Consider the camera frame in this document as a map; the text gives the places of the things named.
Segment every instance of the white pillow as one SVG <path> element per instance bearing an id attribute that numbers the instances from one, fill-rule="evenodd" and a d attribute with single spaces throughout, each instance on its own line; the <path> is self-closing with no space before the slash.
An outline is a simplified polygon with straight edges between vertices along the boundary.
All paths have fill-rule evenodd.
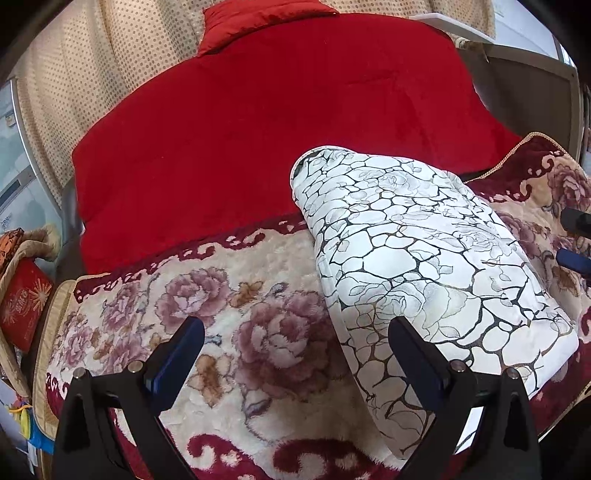
<path id="1" fill-rule="evenodd" d="M 409 456 L 433 419 L 389 347 L 394 317 L 475 372 L 516 367 L 530 398 L 576 350 L 576 329 L 517 240 L 454 174 L 318 147 L 298 159 L 291 185 L 339 341 L 394 455 Z M 472 410 L 460 449 L 481 412 Z"/>

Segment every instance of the red box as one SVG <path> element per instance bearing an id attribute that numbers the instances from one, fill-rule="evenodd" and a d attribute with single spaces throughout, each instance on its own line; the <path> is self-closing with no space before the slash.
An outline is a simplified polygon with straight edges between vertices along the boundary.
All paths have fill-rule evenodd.
<path id="1" fill-rule="evenodd" d="M 51 281 L 32 259 L 23 258 L 0 305 L 0 327 L 6 339 L 25 353 L 50 291 Z"/>

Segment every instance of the red comforter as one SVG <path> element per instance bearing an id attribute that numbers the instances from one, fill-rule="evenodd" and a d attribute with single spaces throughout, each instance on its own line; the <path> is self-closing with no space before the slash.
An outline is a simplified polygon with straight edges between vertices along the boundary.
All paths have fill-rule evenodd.
<path id="1" fill-rule="evenodd" d="M 518 142 L 444 34 L 381 15 L 276 25 L 129 95 L 73 153 L 82 254 L 112 271 L 294 213 L 290 168 L 323 144 L 491 168 Z"/>

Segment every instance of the curtain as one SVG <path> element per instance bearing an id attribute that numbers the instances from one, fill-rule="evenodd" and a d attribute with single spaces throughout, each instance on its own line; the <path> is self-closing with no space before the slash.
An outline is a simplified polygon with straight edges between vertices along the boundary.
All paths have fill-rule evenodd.
<path id="1" fill-rule="evenodd" d="M 24 128 L 51 194 L 72 177 L 90 127 L 150 78 L 193 56 L 220 0 L 74 0 L 15 66 Z M 492 0 L 323 0 L 340 12 L 440 12 L 493 37 Z"/>

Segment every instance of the metal bolt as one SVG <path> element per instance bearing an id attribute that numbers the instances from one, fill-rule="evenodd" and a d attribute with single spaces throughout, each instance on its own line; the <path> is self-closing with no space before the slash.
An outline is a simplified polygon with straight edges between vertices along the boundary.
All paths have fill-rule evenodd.
<path id="1" fill-rule="evenodd" d="M 454 372 L 462 373 L 468 368 L 467 365 L 461 360 L 452 360 L 449 362 L 450 367 Z"/>
<path id="2" fill-rule="evenodd" d="M 521 378 L 521 374 L 519 373 L 519 370 L 517 370 L 516 368 L 509 367 L 505 371 L 507 372 L 507 375 L 509 375 L 509 378 L 512 378 L 513 380 L 517 380 L 518 378 Z"/>
<path id="3" fill-rule="evenodd" d="M 129 365 L 127 366 L 127 370 L 129 370 L 133 374 L 136 374 L 137 372 L 142 370 L 143 367 L 144 367 L 144 363 L 142 361 L 134 360 L 133 362 L 129 363 Z"/>
<path id="4" fill-rule="evenodd" d="M 78 367 L 74 370 L 74 378 L 75 379 L 79 379 L 82 378 L 86 375 L 86 368 L 84 367 Z"/>

